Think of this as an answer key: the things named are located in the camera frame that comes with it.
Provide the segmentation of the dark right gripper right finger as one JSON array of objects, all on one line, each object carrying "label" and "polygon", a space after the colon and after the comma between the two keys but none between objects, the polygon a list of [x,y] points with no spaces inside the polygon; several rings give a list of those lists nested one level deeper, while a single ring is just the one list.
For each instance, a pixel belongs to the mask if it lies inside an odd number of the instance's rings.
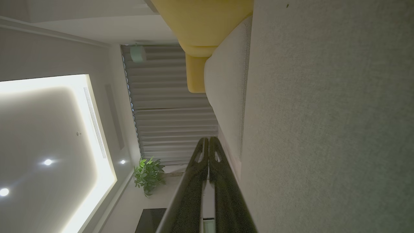
[{"label": "dark right gripper right finger", "polygon": [[210,181],[215,188],[217,233],[256,233],[257,228],[217,137],[209,139]]}]

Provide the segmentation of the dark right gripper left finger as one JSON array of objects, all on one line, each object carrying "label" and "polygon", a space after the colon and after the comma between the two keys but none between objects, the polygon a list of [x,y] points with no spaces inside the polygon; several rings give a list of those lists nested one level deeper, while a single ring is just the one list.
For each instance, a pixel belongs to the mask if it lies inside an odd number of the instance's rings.
[{"label": "dark right gripper left finger", "polygon": [[198,141],[157,233],[200,232],[203,183],[208,174],[208,147],[208,138]]}]

